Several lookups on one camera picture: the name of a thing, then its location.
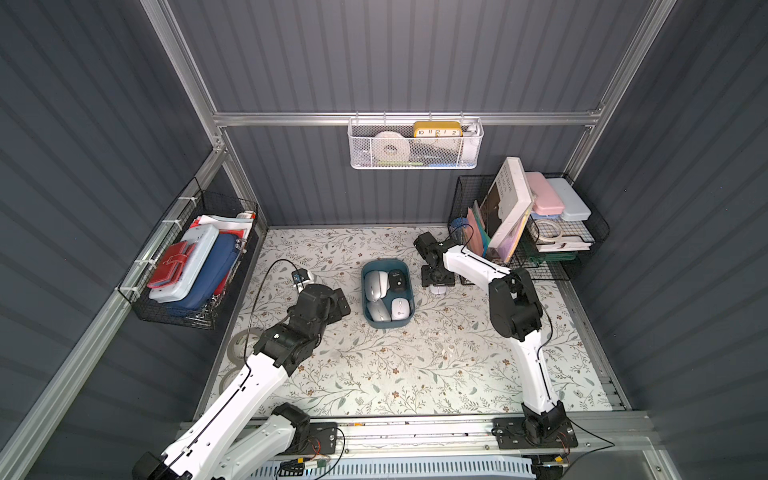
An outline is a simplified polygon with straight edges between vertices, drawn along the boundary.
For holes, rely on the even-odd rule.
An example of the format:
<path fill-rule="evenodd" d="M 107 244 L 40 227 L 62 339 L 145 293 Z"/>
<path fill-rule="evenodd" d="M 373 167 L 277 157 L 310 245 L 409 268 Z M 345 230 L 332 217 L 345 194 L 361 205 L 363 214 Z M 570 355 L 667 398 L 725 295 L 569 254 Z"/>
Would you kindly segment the white slim mouse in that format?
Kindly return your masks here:
<path fill-rule="evenodd" d="M 364 290 L 368 302 L 383 299 L 389 289 L 389 274 L 386 271 L 372 270 L 364 276 Z"/>

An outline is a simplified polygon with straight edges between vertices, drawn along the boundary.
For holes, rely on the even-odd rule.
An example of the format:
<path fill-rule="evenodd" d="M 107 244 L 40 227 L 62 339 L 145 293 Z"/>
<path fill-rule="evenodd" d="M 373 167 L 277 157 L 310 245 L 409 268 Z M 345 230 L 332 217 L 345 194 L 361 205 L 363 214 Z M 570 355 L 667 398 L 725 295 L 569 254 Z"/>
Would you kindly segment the white logo mouse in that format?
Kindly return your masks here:
<path fill-rule="evenodd" d="M 407 298 L 394 298 L 391 301 L 390 308 L 392 321 L 404 321 L 411 316 L 410 301 Z"/>

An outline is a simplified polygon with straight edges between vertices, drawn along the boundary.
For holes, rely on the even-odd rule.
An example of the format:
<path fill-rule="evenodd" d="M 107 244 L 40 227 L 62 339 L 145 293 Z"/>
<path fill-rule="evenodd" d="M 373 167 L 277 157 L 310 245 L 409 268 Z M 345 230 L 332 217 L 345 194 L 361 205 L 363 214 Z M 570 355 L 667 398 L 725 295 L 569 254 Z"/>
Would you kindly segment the teal plastic storage box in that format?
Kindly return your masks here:
<path fill-rule="evenodd" d="M 405 272 L 408 278 L 408 288 L 405 292 L 393 292 L 390 289 L 388 289 L 387 295 L 382 299 L 384 303 L 386 304 L 389 311 L 391 310 L 390 305 L 391 301 L 394 298 L 404 297 L 407 298 L 410 301 L 410 307 L 411 307 L 411 316 L 409 319 L 404 321 L 390 321 L 390 322 L 383 322 L 383 323 L 377 323 L 372 322 L 370 319 L 370 316 L 367 311 L 367 299 L 365 296 L 365 290 L 364 290 L 364 276 L 366 273 L 372 270 L 381 270 L 386 271 L 387 273 L 394 269 L 400 269 Z M 395 328 L 401 328 L 407 326 L 410 321 L 412 320 L 416 307 L 414 302 L 414 293 L 412 288 L 412 282 L 410 278 L 410 271 L 406 263 L 402 260 L 396 259 L 396 258 L 384 258 L 379 260 L 373 260 L 369 261 L 366 264 L 363 265 L 361 270 L 361 290 L 362 290 L 362 310 L 363 310 L 363 316 L 365 318 L 365 321 L 374 329 L 379 330 L 386 330 L 386 329 L 395 329 Z"/>

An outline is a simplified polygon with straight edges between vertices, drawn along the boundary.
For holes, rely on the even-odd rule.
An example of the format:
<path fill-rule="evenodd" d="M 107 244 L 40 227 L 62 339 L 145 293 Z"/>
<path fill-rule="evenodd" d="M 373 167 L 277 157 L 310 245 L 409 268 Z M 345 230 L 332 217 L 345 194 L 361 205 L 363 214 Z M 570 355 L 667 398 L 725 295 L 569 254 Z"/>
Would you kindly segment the silver grey mouse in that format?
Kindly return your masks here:
<path fill-rule="evenodd" d="M 367 311 L 372 322 L 383 323 L 392 320 L 390 311 L 382 299 L 368 302 Z"/>

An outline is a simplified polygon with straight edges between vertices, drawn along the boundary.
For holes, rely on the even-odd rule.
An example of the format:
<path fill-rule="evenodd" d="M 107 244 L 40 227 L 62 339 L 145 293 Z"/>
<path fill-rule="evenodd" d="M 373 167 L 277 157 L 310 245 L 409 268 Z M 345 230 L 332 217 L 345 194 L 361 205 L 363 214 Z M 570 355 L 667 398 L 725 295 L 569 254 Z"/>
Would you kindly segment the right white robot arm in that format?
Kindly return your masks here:
<path fill-rule="evenodd" d="M 490 323 L 512 346 L 528 441 L 540 445 L 556 437 L 567 427 L 568 417 L 542 353 L 547 344 L 541 332 L 545 312 L 528 271 L 494 264 L 452 238 L 439 241 L 429 232 L 420 234 L 414 247 L 426 262 L 424 287 L 452 286 L 459 275 L 487 294 Z"/>

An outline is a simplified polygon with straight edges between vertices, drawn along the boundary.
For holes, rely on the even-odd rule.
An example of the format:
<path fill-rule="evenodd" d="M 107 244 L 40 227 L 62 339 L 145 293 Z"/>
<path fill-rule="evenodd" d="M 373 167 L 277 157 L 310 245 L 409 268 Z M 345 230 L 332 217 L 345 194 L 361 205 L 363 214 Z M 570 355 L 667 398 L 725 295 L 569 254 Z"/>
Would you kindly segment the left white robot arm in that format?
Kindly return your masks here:
<path fill-rule="evenodd" d="M 160 455 L 143 454 L 132 477 L 245 479 L 279 454 L 309 448 L 310 416 L 289 403 L 276 407 L 258 429 L 238 436 L 268 397 L 311 357 L 326 327 L 350 313 L 342 289 L 316 283 L 304 287 L 287 310 L 287 321 L 261 334 L 224 393 Z"/>

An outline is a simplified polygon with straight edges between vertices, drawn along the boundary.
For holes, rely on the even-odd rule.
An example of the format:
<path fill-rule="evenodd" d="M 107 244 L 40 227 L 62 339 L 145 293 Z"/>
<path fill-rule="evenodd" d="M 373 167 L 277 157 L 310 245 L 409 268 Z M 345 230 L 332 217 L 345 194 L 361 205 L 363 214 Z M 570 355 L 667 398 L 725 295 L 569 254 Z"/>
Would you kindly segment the pink folders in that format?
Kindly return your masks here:
<path fill-rule="evenodd" d="M 468 248 L 476 255 L 486 257 L 489 249 L 490 239 L 485 231 L 483 221 L 479 210 L 475 207 L 469 207 L 467 210 L 467 223 L 470 227 Z"/>

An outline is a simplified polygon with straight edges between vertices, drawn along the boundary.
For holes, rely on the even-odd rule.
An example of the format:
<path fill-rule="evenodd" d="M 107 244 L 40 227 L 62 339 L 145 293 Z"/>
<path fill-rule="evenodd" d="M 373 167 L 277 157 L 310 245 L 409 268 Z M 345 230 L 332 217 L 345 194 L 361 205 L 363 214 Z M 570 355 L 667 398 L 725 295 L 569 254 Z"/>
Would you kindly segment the white tablet board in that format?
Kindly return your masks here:
<path fill-rule="evenodd" d="M 507 157 L 480 205 L 489 249 L 497 249 L 513 233 L 532 204 L 521 159 Z"/>

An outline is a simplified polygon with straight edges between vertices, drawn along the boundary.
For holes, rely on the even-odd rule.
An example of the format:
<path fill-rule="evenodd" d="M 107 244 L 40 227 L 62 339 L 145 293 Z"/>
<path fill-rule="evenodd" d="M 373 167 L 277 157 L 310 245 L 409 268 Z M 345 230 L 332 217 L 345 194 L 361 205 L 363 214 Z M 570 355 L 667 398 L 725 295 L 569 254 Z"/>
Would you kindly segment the clear tape roll lower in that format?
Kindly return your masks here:
<path fill-rule="evenodd" d="M 223 394 L 226 389 L 233 383 L 233 381 L 240 374 L 240 368 L 232 368 L 224 374 L 219 383 L 219 393 Z"/>

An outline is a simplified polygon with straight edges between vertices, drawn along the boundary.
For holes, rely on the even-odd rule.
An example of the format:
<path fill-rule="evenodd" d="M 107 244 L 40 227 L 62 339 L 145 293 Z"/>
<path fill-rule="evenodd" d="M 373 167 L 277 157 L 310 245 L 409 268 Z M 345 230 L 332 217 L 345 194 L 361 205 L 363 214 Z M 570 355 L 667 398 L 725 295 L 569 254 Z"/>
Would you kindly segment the navy blue case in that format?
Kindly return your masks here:
<path fill-rule="evenodd" d="M 239 237 L 231 233 L 220 234 L 189 293 L 179 301 L 168 303 L 167 313 L 172 317 L 185 317 L 200 310 L 228 277 L 239 254 Z"/>

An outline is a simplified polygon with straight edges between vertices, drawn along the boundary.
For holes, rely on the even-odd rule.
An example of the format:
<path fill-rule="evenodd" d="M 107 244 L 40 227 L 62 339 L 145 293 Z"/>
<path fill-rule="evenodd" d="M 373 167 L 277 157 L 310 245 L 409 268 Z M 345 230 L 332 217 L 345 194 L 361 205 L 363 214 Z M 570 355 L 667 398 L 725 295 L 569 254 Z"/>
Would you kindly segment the pink pencil case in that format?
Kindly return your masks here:
<path fill-rule="evenodd" d="M 540 172 L 527 172 L 526 180 L 533 195 L 532 210 L 539 216 L 559 216 L 565 205 L 549 181 Z"/>

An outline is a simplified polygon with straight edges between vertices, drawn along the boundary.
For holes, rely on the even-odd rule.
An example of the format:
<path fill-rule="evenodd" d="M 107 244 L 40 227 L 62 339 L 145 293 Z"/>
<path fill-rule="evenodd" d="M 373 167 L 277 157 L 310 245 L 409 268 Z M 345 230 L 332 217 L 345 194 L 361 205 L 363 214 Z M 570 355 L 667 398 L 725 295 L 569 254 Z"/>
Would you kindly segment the white tape roll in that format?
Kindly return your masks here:
<path fill-rule="evenodd" d="M 380 163 L 407 163 L 410 161 L 410 142 L 402 134 L 383 131 L 371 140 L 373 158 Z"/>

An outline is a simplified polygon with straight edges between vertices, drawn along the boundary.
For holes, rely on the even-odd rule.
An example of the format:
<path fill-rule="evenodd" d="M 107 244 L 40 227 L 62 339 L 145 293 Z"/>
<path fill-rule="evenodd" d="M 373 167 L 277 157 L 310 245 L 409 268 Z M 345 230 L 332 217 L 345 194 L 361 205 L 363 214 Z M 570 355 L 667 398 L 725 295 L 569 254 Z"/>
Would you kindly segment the yellow clock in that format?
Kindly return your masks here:
<path fill-rule="evenodd" d="M 417 121 L 413 125 L 414 138 L 456 138 L 462 136 L 462 126 L 458 121 Z"/>

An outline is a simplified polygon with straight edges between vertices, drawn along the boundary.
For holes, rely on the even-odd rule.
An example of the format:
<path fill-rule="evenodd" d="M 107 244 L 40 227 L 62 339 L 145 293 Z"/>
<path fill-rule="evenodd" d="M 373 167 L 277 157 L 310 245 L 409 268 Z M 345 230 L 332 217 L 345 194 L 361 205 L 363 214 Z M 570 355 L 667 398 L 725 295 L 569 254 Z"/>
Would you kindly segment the white flat case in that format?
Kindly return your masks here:
<path fill-rule="evenodd" d="M 158 303 L 175 302 L 183 299 L 191 290 L 218 236 L 219 230 L 212 224 L 188 229 L 178 242 L 194 243 L 195 249 L 191 253 L 179 281 L 174 285 L 149 289 L 149 298 Z"/>

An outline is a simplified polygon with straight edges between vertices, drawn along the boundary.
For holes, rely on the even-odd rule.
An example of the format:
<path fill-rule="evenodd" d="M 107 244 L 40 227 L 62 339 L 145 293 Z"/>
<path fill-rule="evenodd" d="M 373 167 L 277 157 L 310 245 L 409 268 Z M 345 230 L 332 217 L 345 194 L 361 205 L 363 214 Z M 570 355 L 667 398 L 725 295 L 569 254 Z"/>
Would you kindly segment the light blue pencil case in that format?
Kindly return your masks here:
<path fill-rule="evenodd" d="M 548 182 L 564 205 L 563 212 L 560 214 L 562 220 L 585 222 L 589 219 L 590 208 L 566 179 L 550 178 Z"/>

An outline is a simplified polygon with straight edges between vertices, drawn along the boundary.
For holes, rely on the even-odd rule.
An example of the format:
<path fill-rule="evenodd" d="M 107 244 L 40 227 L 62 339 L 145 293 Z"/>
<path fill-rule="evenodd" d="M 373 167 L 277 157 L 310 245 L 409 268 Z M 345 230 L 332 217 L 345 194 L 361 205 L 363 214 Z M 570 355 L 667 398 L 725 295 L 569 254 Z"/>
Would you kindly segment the red wallet pouch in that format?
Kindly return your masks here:
<path fill-rule="evenodd" d="M 169 246 L 157 263 L 154 273 L 147 283 L 149 289 L 159 289 L 176 284 L 184 267 L 195 249 L 195 244 L 181 241 Z"/>

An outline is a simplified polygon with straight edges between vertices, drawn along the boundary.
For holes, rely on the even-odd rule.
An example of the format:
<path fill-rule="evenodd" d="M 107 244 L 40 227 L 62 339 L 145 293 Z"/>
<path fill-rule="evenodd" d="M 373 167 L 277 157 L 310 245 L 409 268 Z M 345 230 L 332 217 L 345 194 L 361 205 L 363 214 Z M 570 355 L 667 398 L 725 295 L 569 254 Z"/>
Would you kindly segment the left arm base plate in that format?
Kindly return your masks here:
<path fill-rule="evenodd" d="M 300 427 L 294 434 L 283 455 L 313 457 L 315 455 L 332 455 L 336 451 L 338 439 L 338 424 L 334 422 L 310 423 Z"/>

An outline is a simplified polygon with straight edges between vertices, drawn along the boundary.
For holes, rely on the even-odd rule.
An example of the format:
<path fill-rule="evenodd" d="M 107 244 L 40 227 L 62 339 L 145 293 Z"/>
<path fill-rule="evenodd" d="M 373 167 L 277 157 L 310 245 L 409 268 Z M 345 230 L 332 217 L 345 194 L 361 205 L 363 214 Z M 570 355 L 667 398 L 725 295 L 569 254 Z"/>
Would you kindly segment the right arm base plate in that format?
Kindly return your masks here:
<path fill-rule="evenodd" d="M 572 424 L 566 420 L 554 429 L 537 430 L 524 417 L 497 417 L 491 435 L 500 450 L 556 449 L 569 451 L 579 445 Z"/>

